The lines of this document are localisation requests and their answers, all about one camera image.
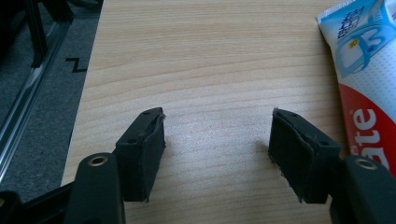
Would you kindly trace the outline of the black metal stand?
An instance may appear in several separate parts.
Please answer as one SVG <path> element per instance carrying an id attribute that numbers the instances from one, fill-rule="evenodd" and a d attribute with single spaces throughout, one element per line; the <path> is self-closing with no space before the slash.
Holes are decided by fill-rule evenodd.
<path id="1" fill-rule="evenodd" d="M 34 49 L 32 67 L 37 68 L 42 64 L 48 51 L 47 40 L 37 1 L 23 0 L 23 2 Z"/>

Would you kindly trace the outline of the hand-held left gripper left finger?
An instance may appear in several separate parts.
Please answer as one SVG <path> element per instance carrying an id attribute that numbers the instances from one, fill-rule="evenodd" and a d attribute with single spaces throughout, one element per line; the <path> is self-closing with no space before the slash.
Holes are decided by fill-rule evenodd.
<path id="1" fill-rule="evenodd" d="M 120 186 L 125 202 L 147 202 L 165 149 L 161 107 L 139 114 L 117 141 Z"/>

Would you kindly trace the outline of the metal floor rail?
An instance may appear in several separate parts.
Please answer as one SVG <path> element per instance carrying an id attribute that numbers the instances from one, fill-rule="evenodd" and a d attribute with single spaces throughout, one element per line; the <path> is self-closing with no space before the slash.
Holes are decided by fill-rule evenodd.
<path id="1" fill-rule="evenodd" d="M 56 61 L 62 43 L 72 22 L 55 22 L 46 38 L 49 51 L 37 68 L 32 68 L 28 78 L 18 92 L 7 118 L 0 129 L 0 184 L 3 182 L 9 165 L 18 149 L 24 130 L 35 107 L 50 69 Z"/>

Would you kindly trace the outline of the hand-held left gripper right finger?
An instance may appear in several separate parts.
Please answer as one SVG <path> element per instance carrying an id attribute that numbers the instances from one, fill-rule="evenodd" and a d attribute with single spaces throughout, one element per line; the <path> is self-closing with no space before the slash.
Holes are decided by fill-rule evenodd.
<path id="1" fill-rule="evenodd" d="M 274 109 L 268 153 L 299 200 L 326 203 L 328 171 L 340 150 L 337 142 L 300 115 Z"/>

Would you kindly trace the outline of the blue toothbrush package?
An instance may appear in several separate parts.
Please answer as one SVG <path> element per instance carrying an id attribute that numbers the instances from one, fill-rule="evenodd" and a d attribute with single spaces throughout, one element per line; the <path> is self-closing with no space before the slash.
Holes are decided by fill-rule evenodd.
<path id="1" fill-rule="evenodd" d="M 345 0 L 317 20 L 332 52 L 348 150 L 396 177 L 396 0 Z"/>

